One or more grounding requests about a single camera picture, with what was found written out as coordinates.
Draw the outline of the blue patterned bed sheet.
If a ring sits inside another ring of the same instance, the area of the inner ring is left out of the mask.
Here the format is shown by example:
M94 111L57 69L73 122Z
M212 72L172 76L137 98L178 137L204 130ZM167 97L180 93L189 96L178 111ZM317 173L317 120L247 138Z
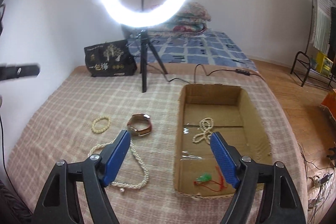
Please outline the blue patterned bed sheet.
M224 32L197 36L157 36L150 42L163 63L209 64L256 71L254 62Z

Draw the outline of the pink plaid blanket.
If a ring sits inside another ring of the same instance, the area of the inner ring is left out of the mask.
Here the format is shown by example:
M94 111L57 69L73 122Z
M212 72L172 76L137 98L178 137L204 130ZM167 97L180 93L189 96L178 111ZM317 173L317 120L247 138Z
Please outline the pink plaid blanket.
M150 178L140 190L107 189L121 223L218 223L230 197L202 199L186 197L174 187L175 141L179 97L186 83L223 84L243 88L253 102L263 125L262 139L237 133L227 142L241 153L261 148L267 159L287 167L303 207L307 207L307 183L303 160L293 130L278 100L266 82L253 73L244 76L214 66L188 64L168 66L172 82L154 69L149 71L149 88L141 91L141 77L97 77L77 68L25 126L7 161L15 189L34 210L43 185L59 159L82 161L90 150L108 143L126 127L133 114L150 115L152 132L134 139Z

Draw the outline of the black clothes rack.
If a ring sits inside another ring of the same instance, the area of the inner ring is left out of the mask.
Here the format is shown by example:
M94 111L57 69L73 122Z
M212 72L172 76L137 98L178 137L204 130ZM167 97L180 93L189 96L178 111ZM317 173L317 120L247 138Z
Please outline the black clothes rack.
M290 74L298 79L298 84L301 87L310 85L316 88L330 90L335 88L335 77L330 73L329 76L324 76L316 70L311 69L310 58L315 59L318 52L313 47L313 0L311 0L311 16L309 26L309 36L303 51L298 51L295 54L293 65L291 66Z

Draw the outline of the brown leather wristwatch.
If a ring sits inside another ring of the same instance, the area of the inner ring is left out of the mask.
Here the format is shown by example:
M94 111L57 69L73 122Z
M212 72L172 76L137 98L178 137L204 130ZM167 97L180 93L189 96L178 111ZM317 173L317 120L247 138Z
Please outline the brown leather wristwatch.
M133 136L145 136L152 132L152 123L148 114L133 114L126 125Z

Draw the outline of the yellow green box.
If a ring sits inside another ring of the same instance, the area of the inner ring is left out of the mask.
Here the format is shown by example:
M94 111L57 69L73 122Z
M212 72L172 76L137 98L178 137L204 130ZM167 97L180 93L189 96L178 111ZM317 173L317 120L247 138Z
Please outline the yellow green box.
M322 52L318 51L315 57L317 63L316 71L324 76L329 76L333 62Z

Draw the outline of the dark hanging clothes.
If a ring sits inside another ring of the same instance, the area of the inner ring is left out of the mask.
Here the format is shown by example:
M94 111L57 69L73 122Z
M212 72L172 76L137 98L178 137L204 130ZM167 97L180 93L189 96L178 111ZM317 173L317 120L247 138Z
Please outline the dark hanging clothes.
M336 8L331 8L331 29L330 29L330 39L329 39L329 51L328 57L329 59L333 59L335 57L335 36L336 36Z

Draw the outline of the black snack bag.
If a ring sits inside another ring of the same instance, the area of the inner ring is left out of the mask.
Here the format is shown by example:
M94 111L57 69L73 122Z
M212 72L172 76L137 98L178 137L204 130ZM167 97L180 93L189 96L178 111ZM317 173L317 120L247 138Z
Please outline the black snack bag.
M85 65L92 77L132 76L137 70L127 40L88 46L84 53Z

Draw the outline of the white power strip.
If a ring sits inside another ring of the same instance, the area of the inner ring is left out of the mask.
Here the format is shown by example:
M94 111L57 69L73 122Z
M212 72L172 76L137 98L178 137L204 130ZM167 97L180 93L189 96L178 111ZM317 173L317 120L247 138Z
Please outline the white power strip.
M309 177L309 179L311 180L315 188L319 188L322 185L326 184L331 179L331 177L332 177L332 174L327 173L322 177L314 176L314 177Z

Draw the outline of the folded floral quilt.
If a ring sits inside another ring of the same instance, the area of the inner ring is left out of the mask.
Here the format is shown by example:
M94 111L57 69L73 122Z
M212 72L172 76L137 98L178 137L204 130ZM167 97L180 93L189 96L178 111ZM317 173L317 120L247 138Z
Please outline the folded floral quilt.
M150 36L194 36L207 30L211 15L197 2L187 2L169 20L148 29Z

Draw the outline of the small potted plant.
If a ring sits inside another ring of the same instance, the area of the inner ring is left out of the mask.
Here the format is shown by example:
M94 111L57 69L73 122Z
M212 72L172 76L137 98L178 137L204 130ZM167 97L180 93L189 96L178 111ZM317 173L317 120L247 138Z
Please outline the small potted plant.
M315 61L315 59L313 57L311 57L310 58L311 69L316 70L317 69L317 65L318 65L318 63Z

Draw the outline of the striped hanging towel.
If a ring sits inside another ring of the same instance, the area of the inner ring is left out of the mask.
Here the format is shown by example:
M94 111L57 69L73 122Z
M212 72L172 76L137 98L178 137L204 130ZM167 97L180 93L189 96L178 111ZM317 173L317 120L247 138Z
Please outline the striped hanging towel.
M331 29L331 0L313 0L313 47L327 54Z

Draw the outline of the orange cloth covered table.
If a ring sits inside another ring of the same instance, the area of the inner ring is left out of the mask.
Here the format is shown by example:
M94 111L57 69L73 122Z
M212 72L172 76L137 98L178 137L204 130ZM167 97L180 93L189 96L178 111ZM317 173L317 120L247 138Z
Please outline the orange cloth covered table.
M327 110L330 118L334 121L336 119L336 89L332 89L328 92L326 97L321 102L320 106L323 110Z

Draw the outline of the black tripod stand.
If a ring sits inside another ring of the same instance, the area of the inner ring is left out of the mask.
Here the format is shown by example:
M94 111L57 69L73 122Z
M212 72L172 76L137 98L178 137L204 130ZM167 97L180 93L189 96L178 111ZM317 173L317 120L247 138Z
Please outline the black tripod stand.
M148 31L147 29L140 30L138 38L140 39L140 74L142 79L142 92L147 92L147 52L148 50L151 50L154 58L158 62L159 66L161 67L163 74L167 75L168 72L163 65L163 62L161 58L159 57L159 54L155 47L153 46L153 43L150 41Z

